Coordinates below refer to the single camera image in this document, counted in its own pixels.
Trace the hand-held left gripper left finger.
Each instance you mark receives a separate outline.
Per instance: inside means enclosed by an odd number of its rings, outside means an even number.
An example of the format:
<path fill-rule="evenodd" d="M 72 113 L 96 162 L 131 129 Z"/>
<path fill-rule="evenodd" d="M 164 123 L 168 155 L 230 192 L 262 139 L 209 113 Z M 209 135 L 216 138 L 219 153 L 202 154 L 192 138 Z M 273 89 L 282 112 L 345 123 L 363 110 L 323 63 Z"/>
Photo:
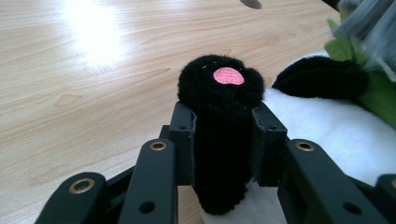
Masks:
<path fill-rule="evenodd" d="M 181 102 L 175 104 L 169 127 L 170 140 L 177 153 L 177 184 L 192 186 L 195 183 L 194 136 L 196 116 Z"/>

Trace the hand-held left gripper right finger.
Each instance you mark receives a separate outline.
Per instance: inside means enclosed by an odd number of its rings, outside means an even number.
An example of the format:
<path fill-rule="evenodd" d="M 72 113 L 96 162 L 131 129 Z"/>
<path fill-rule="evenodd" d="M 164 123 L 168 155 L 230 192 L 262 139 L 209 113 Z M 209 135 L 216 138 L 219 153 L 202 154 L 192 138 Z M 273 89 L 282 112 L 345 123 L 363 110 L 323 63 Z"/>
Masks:
<path fill-rule="evenodd" d="M 249 166 L 261 187 L 276 187 L 282 172 L 279 151 L 287 141 L 287 128 L 261 103 L 251 111 L 252 129 Z"/>

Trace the panda plush toy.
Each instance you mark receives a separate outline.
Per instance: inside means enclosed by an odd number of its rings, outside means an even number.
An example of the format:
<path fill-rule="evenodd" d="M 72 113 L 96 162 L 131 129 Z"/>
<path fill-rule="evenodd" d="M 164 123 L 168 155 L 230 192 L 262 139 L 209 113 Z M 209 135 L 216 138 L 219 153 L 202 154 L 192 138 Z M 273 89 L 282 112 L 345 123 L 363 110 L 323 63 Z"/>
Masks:
<path fill-rule="evenodd" d="M 241 61 L 188 63 L 179 101 L 196 116 L 195 183 L 205 224 L 396 224 L 396 82 L 356 38 L 285 68 L 271 86 Z M 249 166 L 251 111 L 287 128 L 276 187 Z"/>

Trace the grey knitted sock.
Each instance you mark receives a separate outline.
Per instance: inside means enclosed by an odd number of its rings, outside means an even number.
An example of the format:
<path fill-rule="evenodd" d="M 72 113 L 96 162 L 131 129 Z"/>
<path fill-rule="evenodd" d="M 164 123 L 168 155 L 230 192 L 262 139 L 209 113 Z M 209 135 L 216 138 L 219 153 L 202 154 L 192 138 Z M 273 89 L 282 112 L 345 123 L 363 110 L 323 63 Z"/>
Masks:
<path fill-rule="evenodd" d="M 340 0 L 341 24 L 335 37 L 356 38 L 368 66 L 381 67 L 396 82 L 396 0 Z"/>

